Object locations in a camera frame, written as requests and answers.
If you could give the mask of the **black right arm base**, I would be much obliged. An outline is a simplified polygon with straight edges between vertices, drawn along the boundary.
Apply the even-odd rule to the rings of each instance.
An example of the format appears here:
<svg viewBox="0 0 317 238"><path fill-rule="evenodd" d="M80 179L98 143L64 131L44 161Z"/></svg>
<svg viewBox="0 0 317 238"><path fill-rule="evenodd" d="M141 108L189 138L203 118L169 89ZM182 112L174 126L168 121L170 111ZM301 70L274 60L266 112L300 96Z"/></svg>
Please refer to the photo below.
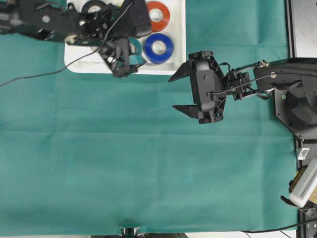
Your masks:
<svg viewBox="0 0 317 238"><path fill-rule="evenodd" d="M317 139L317 93L301 88L275 90L275 115L293 135L301 140Z"/></svg>

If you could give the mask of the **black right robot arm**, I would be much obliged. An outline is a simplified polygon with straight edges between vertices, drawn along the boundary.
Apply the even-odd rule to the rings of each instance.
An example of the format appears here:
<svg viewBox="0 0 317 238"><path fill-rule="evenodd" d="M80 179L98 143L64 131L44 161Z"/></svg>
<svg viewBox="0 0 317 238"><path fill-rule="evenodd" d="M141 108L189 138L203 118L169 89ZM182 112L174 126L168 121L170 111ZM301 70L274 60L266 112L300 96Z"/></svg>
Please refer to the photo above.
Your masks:
<svg viewBox="0 0 317 238"><path fill-rule="evenodd" d="M273 90L295 90L300 96L311 96L317 89L316 58L289 58L231 68L227 62L217 63L212 51L189 54L189 58L169 79L189 77L193 105L173 108L197 119L200 124L223 120L228 96L235 101L256 96L267 99Z"/></svg>

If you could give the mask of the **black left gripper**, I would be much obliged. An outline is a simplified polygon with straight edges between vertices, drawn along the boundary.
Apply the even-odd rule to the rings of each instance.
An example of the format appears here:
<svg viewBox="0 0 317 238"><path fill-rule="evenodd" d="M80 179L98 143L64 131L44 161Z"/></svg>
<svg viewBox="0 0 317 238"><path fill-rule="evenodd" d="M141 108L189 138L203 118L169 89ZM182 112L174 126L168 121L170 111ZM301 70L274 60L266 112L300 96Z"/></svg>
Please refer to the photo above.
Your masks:
<svg viewBox="0 0 317 238"><path fill-rule="evenodd" d="M80 46L96 47L114 77L125 78L141 65L130 65L128 38L141 38L152 32L147 4L144 0L125 0L121 6L106 3L109 10L102 14L83 14L84 34Z"/></svg>

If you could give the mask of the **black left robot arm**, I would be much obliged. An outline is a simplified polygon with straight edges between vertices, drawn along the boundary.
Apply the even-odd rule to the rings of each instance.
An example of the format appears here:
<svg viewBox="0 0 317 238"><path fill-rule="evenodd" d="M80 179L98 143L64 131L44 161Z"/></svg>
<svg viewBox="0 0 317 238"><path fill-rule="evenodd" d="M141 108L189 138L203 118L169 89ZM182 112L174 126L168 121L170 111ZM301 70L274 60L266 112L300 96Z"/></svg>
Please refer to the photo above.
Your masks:
<svg viewBox="0 0 317 238"><path fill-rule="evenodd" d="M53 0L5 0L0 3L0 33L20 34L69 46L94 47L114 77L124 78L146 63L139 46L152 32L144 0L121 6L89 0L80 9Z"/></svg>

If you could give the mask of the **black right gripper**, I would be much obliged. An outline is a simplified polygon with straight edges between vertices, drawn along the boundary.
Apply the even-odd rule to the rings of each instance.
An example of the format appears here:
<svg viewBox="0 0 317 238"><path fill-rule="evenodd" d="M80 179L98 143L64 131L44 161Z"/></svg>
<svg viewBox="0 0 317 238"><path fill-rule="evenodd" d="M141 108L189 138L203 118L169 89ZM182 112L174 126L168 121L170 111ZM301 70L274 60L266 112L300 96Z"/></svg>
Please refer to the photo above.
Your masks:
<svg viewBox="0 0 317 238"><path fill-rule="evenodd" d="M251 87L247 72L235 72L228 63L218 64L213 52L200 51L189 54L168 82L190 76L194 105L173 105L177 111L198 119L200 124L223 120L228 95L241 100Z"/></svg>

